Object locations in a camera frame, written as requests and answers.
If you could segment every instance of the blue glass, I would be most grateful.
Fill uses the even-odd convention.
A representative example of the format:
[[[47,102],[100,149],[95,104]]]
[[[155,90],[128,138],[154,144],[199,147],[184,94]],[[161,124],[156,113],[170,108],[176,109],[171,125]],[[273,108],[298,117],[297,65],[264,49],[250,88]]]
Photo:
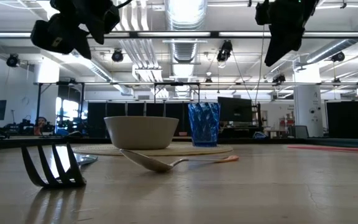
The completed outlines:
[[[216,146],[221,105],[219,103],[189,103],[188,107],[193,145]]]

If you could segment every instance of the monitor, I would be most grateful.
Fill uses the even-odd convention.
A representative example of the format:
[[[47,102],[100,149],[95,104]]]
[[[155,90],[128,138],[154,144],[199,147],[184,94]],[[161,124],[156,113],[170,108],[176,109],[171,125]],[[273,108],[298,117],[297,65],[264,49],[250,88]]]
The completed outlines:
[[[252,100],[218,97],[221,121],[252,122]]]

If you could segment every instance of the white bowl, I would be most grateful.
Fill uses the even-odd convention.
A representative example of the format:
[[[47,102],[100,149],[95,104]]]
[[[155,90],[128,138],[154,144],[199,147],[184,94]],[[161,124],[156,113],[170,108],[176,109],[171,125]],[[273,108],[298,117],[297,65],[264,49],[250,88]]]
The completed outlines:
[[[111,142],[119,149],[165,149],[172,141],[179,119],[153,116],[104,118]]]

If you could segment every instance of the woven placemat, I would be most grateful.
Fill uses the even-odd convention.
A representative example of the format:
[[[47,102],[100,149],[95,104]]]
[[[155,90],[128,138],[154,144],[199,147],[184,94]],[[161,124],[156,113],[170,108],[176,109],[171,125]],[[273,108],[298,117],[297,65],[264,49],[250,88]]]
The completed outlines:
[[[194,147],[190,142],[172,142],[166,149],[132,150],[146,156],[195,156],[230,152],[230,146]],[[75,153],[103,156],[122,156],[118,148],[112,144],[93,144],[73,148]]]

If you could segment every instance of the fork tine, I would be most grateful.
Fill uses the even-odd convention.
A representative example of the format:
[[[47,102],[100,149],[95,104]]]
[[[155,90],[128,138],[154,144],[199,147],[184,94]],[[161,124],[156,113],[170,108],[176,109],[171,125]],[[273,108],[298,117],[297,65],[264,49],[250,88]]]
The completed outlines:
[[[35,169],[34,163],[31,160],[29,151],[24,146],[22,146],[22,156],[25,170],[27,171],[31,182],[36,186],[45,187],[47,184],[38,175],[37,169]]]
[[[78,167],[77,160],[75,159],[73,149],[70,146],[70,143],[67,143],[67,155],[68,160],[70,161],[70,169],[71,169],[71,175],[75,179],[75,182],[77,184],[83,184],[85,185],[85,179],[81,175],[80,168]]]
[[[60,180],[62,181],[63,184],[71,184],[72,182],[69,180],[68,176],[66,175],[66,172],[62,166],[62,162],[60,161],[59,154],[57,153],[56,145],[54,143],[52,143],[52,152],[55,158],[56,168],[57,168],[57,172],[59,173]]]
[[[47,178],[49,184],[51,185],[51,187],[58,185],[59,182],[57,182],[57,180],[53,176],[52,171],[49,168],[47,158],[45,157],[44,150],[40,145],[38,145],[38,152],[40,154],[42,169],[44,170],[45,177]]]

